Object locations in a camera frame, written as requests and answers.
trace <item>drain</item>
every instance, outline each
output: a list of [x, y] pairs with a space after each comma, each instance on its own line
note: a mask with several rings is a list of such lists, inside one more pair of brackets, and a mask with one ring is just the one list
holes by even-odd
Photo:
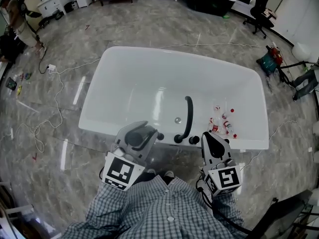
[[176, 124], [180, 124], [180, 123], [181, 123], [181, 118], [177, 117], [177, 118], [175, 119], [175, 123], [176, 123]]

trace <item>power cord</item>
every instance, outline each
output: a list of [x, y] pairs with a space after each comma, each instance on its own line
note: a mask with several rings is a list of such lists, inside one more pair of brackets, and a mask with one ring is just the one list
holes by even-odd
[[170, 45], [170, 46], [164, 46], [158, 49], [165, 49], [165, 48], [171, 48], [171, 47], [181, 47], [181, 46], [215, 46], [215, 45], [237, 45], [237, 46], [249, 46], [249, 47], [256, 47], [256, 48], [264, 48], [261, 46], [257, 46], [257, 45], [250, 45], [250, 44], [241, 44], [241, 43], [214, 43], [214, 44], [188, 44], [188, 43], [184, 43], [181, 45]]
[[103, 170], [104, 170], [104, 167], [101, 169], [101, 171], [100, 171], [100, 173], [99, 173], [100, 179], [102, 179], [101, 173], [103, 172]]
[[222, 217], [229, 225], [231, 225], [233, 228], [245, 233], [249, 234], [251, 231], [248, 229], [245, 229], [238, 224], [231, 221], [229, 218], [227, 218], [224, 214], [222, 214], [214, 205], [209, 201], [207, 195], [204, 193], [204, 189], [202, 187], [198, 187], [197, 183], [201, 180], [202, 175], [199, 177], [198, 181], [196, 182], [196, 190], [201, 193], [201, 196], [203, 198], [204, 203], [215, 213], [217, 213], [220, 217]]
[[[279, 49], [279, 51], [280, 51], [280, 53], [281, 53], [281, 56], [283, 57], [283, 61], [284, 61], [285, 65], [287, 66], [287, 63], [286, 63], [286, 61], [285, 61], [283, 52], [281, 51], [281, 49], [280, 49], [279, 47], [277, 47], [277, 49]], [[293, 75], [291, 74], [291, 72], [289, 71], [288, 68], [287, 68], [287, 72], [290, 74], [291, 80], [294, 81]]]
[[[304, 135], [303, 135], [301, 126], [299, 125], [299, 123], [298, 123], [296, 120], [288, 120], [288, 121], [286, 121], [286, 122], [281, 123], [280, 126], [276, 128], [275, 132], [272, 133], [272, 135], [269, 137], [269, 141], [270, 141], [271, 138], [275, 135], [275, 133], [277, 133], [278, 129], [280, 129], [281, 126], [283, 126], [284, 124], [287, 124], [287, 123], [297, 123], [298, 127], [300, 128], [300, 133], [301, 133], [303, 139], [306, 140], [307, 144], [309, 145], [308, 140], [307, 140], [307, 139], [304, 137]], [[255, 156], [255, 157], [253, 157], [253, 158], [249, 161], [249, 163], [248, 163], [247, 165], [243, 166], [243, 167], [240, 169], [240, 171], [243, 170], [245, 167], [250, 166], [250, 163], [251, 163], [255, 158], [257, 158], [262, 151], [263, 151], [263, 150], [259, 151], [258, 155]]]
[[44, 56], [45, 56], [45, 54], [46, 54], [46, 51], [45, 51], [43, 57], [42, 57], [42, 58], [40, 59], [40, 61], [39, 61], [38, 70], [39, 70], [40, 74], [45, 74], [46, 70], [48, 69], [48, 66], [47, 66], [47, 67], [45, 68], [44, 72], [41, 72], [41, 71], [40, 71], [40, 64], [41, 64], [42, 60], [44, 59]]
[[[62, 114], [61, 114], [61, 112], [60, 112], [59, 103], [58, 103], [58, 101], [56, 100], [56, 97], [58, 96], [58, 94], [61, 93], [61, 91], [62, 91], [63, 88], [64, 88], [64, 84], [63, 84], [63, 82], [61, 81], [60, 75], [61, 75], [62, 73], [64, 73], [64, 72], [66, 72], [67, 70], [75, 70], [75, 69], [78, 69], [78, 68], [80, 68], [80, 67], [82, 67], [82, 66], [93, 64], [93, 63], [95, 63], [95, 62], [97, 62], [97, 61], [99, 61], [99, 60], [100, 60], [100, 59], [97, 59], [97, 60], [95, 60], [95, 61], [93, 61], [93, 62], [86, 63], [86, 64], [84, 64], [84, 65], [77, 66], [77, 67], [74, 67], [74, 68], [67, 68], [67, 69], [65, 69], [65, 70], [64, 70], [63, 72], [61, 72], [61, 73], [59, 73], [59, 72], [57, 71], [57, 69], [56, 69], [56, 72], [50, 73], [50, 74], [57, 74], [57, 75], [59, 76], [59, 81], [60, 81], [60, 83], [61, 83], [61, 85], [62, 85], [61, 89], [56, 93], [56, 95], [55, 95], [55, 97], [54, 97], [54, 100], [55, 100], [55, 102], [56, 102], [56, 108], [57, 108], [58, 113], [59, 113], [60, 118], [61, 118], [61, 123], [59, 123], [57, 126], [54, 126], [49, 120], [45, 120], [45, 121], [41, 122], [39, 125], [37, 125], [37, 126], [34, 128], [33, 131], [32, 131], [32, 129], [31, 129], [28, 125], [26, 125], [25, 123], [21, 123], [21, 124], [19, 125], [19, 127], [17, 128], [17, 130], [15, 131], [15, 134], [14, 134], [14, 137], [12, 138], [12, 140], [16, 137], [16, 134], [17, 134], [17, 132], [19, 131], [19, 129], [24, 125], [24, 126], [26, 126], [26, 127], [28, 128], [29, 132], [34, 136], [34, 143], [35, 143], [35, 146], [36, 146], [37, 150], [38, 150], [39, 152], [43, 153], [43, 152], [45, 151], [44, 143], [37, 138], [37, 136], [38, 136], [39, 133], [40, 133], [40, 126], [41, 126], [42, 124], [48, 122], [52, 128], [58, 128], [59, 126], [61, 126], [61, 125], [63, 124], [63, 117], [62, 117]], [[4, 136], [2, 136], [1, 139], [0, 139], [0, 142], [1, 142], [6, 136], [10, 136], [10, 135], [11, 135], [11, 134], [5, 134]]]

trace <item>person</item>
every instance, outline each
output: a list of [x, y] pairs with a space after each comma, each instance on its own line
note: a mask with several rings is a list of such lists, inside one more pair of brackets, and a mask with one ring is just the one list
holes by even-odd
[[25, 18], [20, 14], [17, 0], [1, 0], [1, 11], [7, 10], [9, 15], [9, 27], [12, 27], [18, 38], [29, 47], [35, 47], [40, 59], [44, 57], [46, 47], [37, 40], [36, 35], [31, 31]]
[[305, 80], [308, 80], [308, 84], [296, 91], [295, 95], [293, 96], [294, 101], [297, 101], [299, 98], [309, 94], [318, 85], [319, 67], [317, 65], [311, 66], [310, 70], [292, 81], [292, 86], [296, 88]]
[[[213, 198], [213, 205], [242, 226], [233, 194]], [[85, 222], [69, 225], [63, 239], [200, 238], [232, 239], [246, 235], [211, 213], [197, 190], [172, 171], [153, 169], [127, 191], [101, 183]]]

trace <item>white bathtub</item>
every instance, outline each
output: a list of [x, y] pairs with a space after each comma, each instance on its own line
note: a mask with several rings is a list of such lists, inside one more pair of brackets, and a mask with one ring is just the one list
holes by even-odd
[[[236, 139], [232, 149], [267, 149], [268, 119], [262, 82], [248, 68], [225, 61], [177, 51], [112, 47], [106, 50], [86, 96], [79, 127], [116, 135], [124, 126], [147, 120], [164, 134], [160, 142], [176, 144], [187, 121], [187, 102], [194, 105], [189, 137], [207, 130], [214, 107], [234, 108], [229, 118]], [[181, 123], [174, 122], [181, 118]]]

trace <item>faucet handle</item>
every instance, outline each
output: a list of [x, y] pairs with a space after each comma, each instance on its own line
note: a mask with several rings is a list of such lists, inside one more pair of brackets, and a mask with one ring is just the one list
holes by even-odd
[[188, 141], [190, 144], [198, 144], [199, 143], [199, 137], [198, 136], [193, 136], [191, 137]]

